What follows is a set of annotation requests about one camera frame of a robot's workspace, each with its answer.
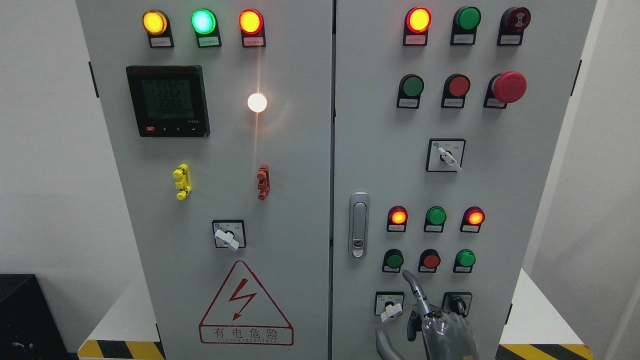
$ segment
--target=yellow indicator light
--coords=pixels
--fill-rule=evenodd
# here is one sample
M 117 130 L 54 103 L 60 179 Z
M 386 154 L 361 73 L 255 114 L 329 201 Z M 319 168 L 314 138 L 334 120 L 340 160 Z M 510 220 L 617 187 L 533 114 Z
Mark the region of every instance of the yellow indicator light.
M 427 8 L 413 8 L 407 16 L 406 25 L 414 33 L 423 33 L 431 25 L 431 13 Z
M 260 32 L 260 30 L 262 30 L 263 22 L 260 12 L 254 9 L 246 9 L 242 11 L 240 13 L 240 17 L 238 17 L 240 30 L 249 35 L 254 35 Z
M 166 16 L 160 10 L 147 10 L 142 15 L 142 25 L 151 35 L 160 35 L 166 31 Z
M 261 92 L 256 92 L 249 95 L 249 99 L 246 100 L 247 106 L 254 113 L 261 113 L 267 108 L 267 98 Z

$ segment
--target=digital power meter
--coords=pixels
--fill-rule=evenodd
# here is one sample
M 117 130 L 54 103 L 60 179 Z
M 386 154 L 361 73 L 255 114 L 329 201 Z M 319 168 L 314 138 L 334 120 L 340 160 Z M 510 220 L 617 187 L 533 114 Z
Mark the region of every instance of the digital power meter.
M 201 66 L 128 66 L 127 78 L 140 136 L 209 136 Z

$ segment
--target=green push button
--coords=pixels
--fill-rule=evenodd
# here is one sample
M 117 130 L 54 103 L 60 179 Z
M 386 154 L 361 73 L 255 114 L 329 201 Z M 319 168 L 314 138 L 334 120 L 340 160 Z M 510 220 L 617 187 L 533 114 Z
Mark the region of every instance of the green push button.
M 404 91 L 407 96 L 418 96 L 422 93 L 423 90 L 424 83 L 422 82 L 422 79 L 418 78 L 417 76 L 408 78 L 402 85 L 402 91 Z
M 447 213 L 440 206 L 434 206 L 427 211 L 427 221 L 431 225 L 442 225 L 447 220 Z
M 462 250 L 458 253 L 456 260 L 460 266 L 468 268 L 476 263 L 476 255 L 471 250 Z
M 402 255 L 391 255 L 387 258 L 387 266 L 392 269 L 397 269 L 404 263 Z
M 456 25 L 464 30 L 472 30 L 480 24 L 480 19 L 480 10 L 473 6 L 469 6 L 458 10 Z

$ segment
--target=high voltage warning triangle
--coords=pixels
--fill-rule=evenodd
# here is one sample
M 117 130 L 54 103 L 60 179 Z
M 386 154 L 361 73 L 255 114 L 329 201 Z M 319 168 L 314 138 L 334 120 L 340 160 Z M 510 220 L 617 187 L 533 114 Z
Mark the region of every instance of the high voltage warning triangle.
M 241 260 L 231 267 L 198 328 L 205 344 L 293 345 L 293 326 Z

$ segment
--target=orange indicator light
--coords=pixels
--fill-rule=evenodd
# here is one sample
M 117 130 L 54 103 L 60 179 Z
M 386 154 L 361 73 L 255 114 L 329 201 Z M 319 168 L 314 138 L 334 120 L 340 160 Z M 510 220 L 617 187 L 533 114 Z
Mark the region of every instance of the orange indicator light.
M 142 25 L 151 35 L 160 35 L 166 31 L 166 16 L 160 10 L 147 10 L 142 15 Z
M 238 17 L 240 30 L 249 35 L 254 35 L 262 30 L 264 19 L 258 10 L 246 9 L 240 13 Z
M 391 213 L 391 222 L 394 223 L 395 225 L 404 224 L 405 221 L 406 221 L 406 213 L 404 211 L 396 210 L 393 213 Z
M 480 209 L 469 211 L 467 222 L 471 225 L 480 225 L 484 221 L 484 213 Z
M 431 25 L 431 12 L 427 8 L 413 8 L 406 16 L 406 26 L 414 33 L 423 33 Z

